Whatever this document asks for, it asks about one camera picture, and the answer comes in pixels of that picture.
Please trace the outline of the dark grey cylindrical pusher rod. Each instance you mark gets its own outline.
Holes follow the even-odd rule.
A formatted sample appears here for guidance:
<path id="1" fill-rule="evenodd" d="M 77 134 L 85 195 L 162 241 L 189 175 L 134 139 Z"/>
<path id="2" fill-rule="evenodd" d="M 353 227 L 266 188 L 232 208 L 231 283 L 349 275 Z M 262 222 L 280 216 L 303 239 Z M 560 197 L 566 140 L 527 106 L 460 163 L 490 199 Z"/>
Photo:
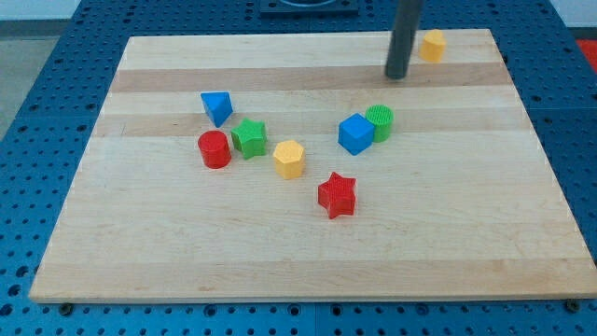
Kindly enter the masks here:
<path id="1" fill-rule="evenodd" d="M 397 3 L 385 65 L 385 75 L 390 79 L 403 79 L 408 73 L 422 10 L 423 0 L 399 0 Z"/>

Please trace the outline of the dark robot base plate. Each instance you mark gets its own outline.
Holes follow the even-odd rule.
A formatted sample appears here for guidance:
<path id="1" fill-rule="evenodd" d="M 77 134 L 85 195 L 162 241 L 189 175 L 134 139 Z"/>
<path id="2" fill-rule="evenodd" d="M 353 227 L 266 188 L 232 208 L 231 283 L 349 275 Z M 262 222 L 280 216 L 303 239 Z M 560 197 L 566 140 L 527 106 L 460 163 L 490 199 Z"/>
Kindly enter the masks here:
<path id="1" fill-rule="evenodd" d="M 262 17 L 319 14 L 357 14 L 357 0 L 257 0 Z"/>

